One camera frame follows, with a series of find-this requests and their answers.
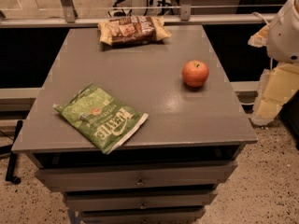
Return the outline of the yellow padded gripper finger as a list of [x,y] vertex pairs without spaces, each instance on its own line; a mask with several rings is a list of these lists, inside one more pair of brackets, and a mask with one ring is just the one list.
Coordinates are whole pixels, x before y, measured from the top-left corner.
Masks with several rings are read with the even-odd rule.
[[273,70],[264,69],[253,105],[252,123],[265,126],[272,122],[298,91],[298,63],[278,63]]
[[268,32],[269,25],[266,24],[257,33],[252,35],[248,41],[248,44],[252,47],[261,48],[268,45]]

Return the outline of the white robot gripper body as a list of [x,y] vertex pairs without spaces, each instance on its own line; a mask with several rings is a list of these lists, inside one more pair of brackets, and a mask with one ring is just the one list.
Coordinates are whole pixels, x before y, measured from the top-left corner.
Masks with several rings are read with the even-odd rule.
[[299,63],[299,0],[287,0],[271,20],[267,54],[278,62]]

